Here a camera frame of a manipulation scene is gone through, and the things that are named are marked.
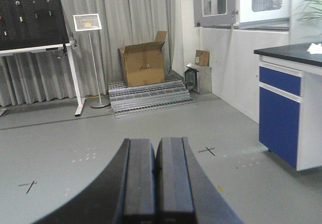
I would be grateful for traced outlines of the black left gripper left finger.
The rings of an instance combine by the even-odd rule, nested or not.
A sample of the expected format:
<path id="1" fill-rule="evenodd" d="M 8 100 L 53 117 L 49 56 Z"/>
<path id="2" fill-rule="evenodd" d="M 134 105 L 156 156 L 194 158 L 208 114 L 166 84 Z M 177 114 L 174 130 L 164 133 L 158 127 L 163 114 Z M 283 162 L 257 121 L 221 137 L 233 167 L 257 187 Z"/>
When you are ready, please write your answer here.
<path id="1" fill-rule="evenodd" d="M 155 223 L 154 150 L 149 139 L 124 139 L 83 191 L 37 223 Z"/>

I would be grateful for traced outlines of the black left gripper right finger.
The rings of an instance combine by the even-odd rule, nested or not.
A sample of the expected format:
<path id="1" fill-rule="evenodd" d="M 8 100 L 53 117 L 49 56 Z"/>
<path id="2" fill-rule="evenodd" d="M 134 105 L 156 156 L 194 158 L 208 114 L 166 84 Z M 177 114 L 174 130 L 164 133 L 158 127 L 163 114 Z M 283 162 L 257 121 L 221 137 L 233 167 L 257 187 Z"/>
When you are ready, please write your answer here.
<path id="1" fill-rule="evenodd" d="M 186 137 L 163 137 L 156 155 L 157 223 L 242 223 L 199 165 Z"/>

